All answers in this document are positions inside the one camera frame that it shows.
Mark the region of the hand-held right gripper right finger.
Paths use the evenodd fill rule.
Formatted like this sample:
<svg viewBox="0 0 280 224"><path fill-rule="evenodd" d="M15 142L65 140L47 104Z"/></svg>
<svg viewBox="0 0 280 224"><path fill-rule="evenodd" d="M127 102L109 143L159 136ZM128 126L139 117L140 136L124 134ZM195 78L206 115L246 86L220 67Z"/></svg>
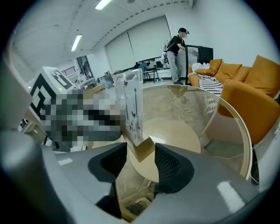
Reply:
<svg viewBox="0 0 280 224"><path fill-rule="evenodd" d="M240 224L260 202L259 191L219 161L157 143L159 183L134 224Z"/></svg>

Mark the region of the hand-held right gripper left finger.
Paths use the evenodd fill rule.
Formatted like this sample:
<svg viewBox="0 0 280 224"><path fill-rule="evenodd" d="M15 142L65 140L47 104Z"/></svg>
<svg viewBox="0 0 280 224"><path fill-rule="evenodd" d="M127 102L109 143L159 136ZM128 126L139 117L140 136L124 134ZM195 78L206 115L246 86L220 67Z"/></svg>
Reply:
<svg viewBox="0 0 280 224"><path fill-rule="evenodd" d="M116 179L127 157L127 144L55 154L42 147L49 180L71 219L120 219Z"/></svg>

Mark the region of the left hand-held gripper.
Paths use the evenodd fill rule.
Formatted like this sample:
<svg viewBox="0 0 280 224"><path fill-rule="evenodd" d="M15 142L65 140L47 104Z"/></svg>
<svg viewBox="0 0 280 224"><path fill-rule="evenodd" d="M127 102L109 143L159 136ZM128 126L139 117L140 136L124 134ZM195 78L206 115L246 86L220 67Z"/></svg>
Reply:
<svg viewBox="0 0 280 224"><path fill-rule="evenodd" d="M120 110L103 90L83 90L59 72L44 66L30 90L30 111L56 151L84 150L94 142L119 139Z"/></svg>

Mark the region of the clear acrylic sign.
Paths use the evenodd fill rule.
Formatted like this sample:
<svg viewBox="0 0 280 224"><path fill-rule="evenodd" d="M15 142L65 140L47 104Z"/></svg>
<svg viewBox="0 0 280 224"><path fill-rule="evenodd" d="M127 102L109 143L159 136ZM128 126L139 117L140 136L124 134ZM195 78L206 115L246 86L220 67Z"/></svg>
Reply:
<svg viewBox="0 0 280 224"><path fill-rule="evenodd" d="M121 131L134 157L146 159L154 151L154 142L143 129L143 72L129 70L114 76L117 104L121 110Z"/></svg>

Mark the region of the long ceiling light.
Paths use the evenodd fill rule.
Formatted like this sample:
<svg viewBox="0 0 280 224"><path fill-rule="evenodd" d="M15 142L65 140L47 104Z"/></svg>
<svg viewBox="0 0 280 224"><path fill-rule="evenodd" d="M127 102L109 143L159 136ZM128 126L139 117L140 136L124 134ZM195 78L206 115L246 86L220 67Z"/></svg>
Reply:
<svg viewBox="0 0 280 224"><path fill-rule="evenodd" d="M76 38L75 38L75 40L74 40L74 42L73 42L72 48L71 48L71 51L72 51L72 52L76 50L77 45L79 44L81 37L82 37L82 34L78 34L78 35L76 36Z"/></svg>
<svg viewBox="0 0 280 224"><path fill-rule="evenodd" d="M95 6L96 10L102 10L105 8L112 0L98 0L98 4Z"/></svg>

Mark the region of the grey metal cabinet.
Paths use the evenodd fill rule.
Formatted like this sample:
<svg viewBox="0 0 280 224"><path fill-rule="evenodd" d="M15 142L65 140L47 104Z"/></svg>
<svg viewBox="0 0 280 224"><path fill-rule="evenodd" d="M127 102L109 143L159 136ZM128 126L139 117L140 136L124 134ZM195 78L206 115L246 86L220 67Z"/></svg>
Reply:
<svg viewBox="0 0 280 224"><path fill-rule="evenodd" d="M103 85L104 89L109 89L113 87L113 78L110 74L106 74L100 77L100 82Z"/></svg>

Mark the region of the black white striped blanket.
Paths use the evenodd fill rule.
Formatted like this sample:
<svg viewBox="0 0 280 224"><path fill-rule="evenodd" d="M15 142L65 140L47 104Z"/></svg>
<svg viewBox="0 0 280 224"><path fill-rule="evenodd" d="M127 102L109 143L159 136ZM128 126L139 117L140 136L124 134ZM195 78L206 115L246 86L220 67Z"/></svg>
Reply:
<svg viewBox="0 0 280 224"><path fill-rule="evenodd" d="M193 87L208 91L218 97L221 96L223 84L214 77L190 73L188 80Z"/></svg>

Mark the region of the orange sofa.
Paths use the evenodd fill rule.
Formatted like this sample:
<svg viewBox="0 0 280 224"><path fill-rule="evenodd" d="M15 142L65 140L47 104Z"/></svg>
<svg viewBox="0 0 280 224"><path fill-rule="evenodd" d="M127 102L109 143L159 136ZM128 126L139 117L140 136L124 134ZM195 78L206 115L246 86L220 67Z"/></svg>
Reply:
<svg viewBox="0 0 280 224"><path fill-rule="evenodd" d="M216 78L223 84L220 97L229 103L247 126L251 142L259 143L280 116L280 65L256 56L252 67L212 59L210 68L190 67L190 73Z"/></svg>

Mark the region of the black chair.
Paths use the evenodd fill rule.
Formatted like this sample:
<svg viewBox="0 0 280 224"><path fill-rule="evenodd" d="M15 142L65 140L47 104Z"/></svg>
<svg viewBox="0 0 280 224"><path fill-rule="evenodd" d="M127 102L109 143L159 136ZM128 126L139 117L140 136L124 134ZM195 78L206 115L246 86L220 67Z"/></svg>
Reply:
<svg viewBox="0 0 280 224"><path fill-rule="evenodd" d="M155 81L159 81L157 66L154 65L152 70L145 69L145 71L143 72L143 83L146 83L146 81L151 80L150 73L153 74L153 83L155 83Z"/></svg>

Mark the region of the white crumpled cloth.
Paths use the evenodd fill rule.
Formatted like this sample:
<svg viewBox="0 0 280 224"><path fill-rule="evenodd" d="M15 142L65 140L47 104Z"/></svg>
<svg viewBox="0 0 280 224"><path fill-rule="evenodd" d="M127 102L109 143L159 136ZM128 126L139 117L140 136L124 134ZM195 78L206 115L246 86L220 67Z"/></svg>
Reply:
<svg viewBox="0 0 280 224"><path fill-rule="evenodd" d="M210 68L210 64L209 63L194 63L192 65L192 71L195 72L197 69L206 69L208 70Z"/></svg>

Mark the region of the black screen panel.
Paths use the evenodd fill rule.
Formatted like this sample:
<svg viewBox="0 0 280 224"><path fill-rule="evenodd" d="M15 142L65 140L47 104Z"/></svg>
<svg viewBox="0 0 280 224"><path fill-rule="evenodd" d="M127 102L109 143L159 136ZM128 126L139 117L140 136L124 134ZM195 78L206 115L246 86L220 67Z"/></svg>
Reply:
<svg viewBox="0 0 280 224"><path fill-rule="evenodd" d="M213 48L198 46L198 62L201 64L209 63L213 58Z"/></svg>

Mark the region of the black metal frame stand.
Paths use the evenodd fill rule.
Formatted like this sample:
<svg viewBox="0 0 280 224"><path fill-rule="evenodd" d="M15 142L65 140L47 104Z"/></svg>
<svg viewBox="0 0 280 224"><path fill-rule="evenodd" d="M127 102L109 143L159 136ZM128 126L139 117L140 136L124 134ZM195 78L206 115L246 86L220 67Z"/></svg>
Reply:
<svg viewBox="0 0 280 224"><path fill-rule="evenodd" d="M194 63L198 63L200 59L200 48L196 45L186 45L185 51L185 59L186 59L186 78L185 84L191 86L191 82L188 78L188 74L190 72L190 67Z"/></svg>

